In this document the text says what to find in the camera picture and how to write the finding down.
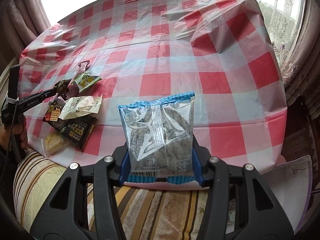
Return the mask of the beige drape curtain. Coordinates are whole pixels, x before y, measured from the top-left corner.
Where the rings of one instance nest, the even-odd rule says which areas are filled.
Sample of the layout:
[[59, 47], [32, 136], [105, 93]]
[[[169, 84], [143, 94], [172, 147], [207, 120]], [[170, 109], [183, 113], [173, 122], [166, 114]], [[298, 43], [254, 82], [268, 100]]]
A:
[[10, 0], [2, 24], [8, 41], [20, 49], [24, 49], [50, 27], [41, 0]]

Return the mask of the green white snack packet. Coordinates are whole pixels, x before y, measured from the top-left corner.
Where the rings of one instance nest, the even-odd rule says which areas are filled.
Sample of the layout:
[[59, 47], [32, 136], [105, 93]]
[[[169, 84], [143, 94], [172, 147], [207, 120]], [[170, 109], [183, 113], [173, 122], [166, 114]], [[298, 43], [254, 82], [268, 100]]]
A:
[[100, 80], [100, 76], [95, 76], [87, 72], [83, 72], [74, 79], [72, 85], [78, 88], [79, 93], [82, 93], [94, 84], [96, 84], [97, 82], [99, 82]]

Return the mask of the white box purple rim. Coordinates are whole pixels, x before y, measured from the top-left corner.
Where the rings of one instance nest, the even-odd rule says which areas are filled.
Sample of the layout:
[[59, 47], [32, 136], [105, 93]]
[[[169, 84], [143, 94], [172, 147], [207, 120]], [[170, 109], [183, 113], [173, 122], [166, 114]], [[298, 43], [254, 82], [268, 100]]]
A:
[[311, 195], [312, 161], [309, 155], [277, 165], [262, 175], [286, 213], [293, 232], [303, 226]]

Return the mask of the blue clear snack bag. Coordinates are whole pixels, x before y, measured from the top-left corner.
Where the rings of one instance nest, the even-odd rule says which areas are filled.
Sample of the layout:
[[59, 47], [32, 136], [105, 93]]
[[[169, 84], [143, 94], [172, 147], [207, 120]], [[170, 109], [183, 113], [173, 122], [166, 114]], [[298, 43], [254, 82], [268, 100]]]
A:
[[193, 181], [194, 92], [120, 105], [130, 183]]

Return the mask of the clear yellow cake packet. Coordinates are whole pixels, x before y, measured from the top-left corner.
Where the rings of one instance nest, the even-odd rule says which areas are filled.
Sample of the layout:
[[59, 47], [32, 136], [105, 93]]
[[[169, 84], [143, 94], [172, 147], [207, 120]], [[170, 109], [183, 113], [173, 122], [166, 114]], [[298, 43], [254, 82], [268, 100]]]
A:
[[41, 139], [44, 156], [50, 158], [68, 145], [67, 139], [59, 132], [54, 131]]

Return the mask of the cream nut snack packet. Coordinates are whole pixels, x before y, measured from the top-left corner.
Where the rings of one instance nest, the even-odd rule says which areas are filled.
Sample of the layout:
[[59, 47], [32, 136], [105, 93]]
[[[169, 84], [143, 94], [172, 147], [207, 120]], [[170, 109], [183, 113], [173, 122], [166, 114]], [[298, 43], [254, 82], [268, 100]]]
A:
[[79, 96], [70, 98], [65, 101], [59, 118], [61, 120], [68, 120], [89, 114], [98, 114], [102, 99], [102, 96]]

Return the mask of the striped sofa cushion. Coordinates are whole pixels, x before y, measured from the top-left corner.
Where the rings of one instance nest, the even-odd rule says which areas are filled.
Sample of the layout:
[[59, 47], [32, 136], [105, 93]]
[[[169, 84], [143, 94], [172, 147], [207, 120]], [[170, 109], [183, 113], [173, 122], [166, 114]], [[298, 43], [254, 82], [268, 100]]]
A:
[[[15, 215], [29, 231], [65, 167], [35, 150], [18, 165], [13, 182]], [[163, 191], [115, 187], [120, 220], [127, 239], [196, 239], [208, 191]]]

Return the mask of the pink black snack packet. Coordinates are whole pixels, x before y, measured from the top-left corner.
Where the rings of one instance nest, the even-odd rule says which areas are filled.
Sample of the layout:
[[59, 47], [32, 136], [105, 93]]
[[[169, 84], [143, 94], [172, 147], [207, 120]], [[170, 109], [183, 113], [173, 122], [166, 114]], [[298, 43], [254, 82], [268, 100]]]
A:
[[61, 97], [64, 101], [75, 97], [79, 93], [79, 88], [72, 79], [61, 80], [55, 84], [54, 88], [57, 89], [56, 96]]

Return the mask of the red white checkered tablecloth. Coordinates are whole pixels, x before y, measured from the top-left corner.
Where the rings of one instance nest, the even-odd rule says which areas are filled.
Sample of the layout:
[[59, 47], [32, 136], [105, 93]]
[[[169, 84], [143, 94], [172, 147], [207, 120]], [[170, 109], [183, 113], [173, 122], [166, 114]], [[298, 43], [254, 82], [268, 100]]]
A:
[[256, 0], [99, 0], [41, 33], [20, 56], [22, 96], [75, 77], [81, 61], [103, 98], [83, 151], [51, 160], [96, 163], [125, 142], [118, 106], [195, 93], [194, 134], [228, 164], [265, 173], [281, 153], [286, 100]]

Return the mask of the black biscuit snack packet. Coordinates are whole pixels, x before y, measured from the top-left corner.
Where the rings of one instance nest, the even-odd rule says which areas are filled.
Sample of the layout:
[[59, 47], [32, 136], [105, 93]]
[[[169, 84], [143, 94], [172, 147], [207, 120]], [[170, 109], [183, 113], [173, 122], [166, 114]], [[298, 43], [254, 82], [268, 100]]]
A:
[[62, 112], [65, 103], [61, 101], [59, 98], [54, 99], [43, 117], [44, 122], [57, 122], [59, 120], [59, 116]]

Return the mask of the black gold snack packet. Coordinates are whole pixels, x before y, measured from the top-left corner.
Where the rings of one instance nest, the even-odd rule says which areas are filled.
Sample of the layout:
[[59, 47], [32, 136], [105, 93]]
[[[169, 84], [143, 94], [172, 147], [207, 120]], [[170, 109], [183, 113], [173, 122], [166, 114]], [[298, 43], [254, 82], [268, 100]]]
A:
[[93, 132], [97, 118], [91, 115], [52, 122], [51, 126], [83, 151]]

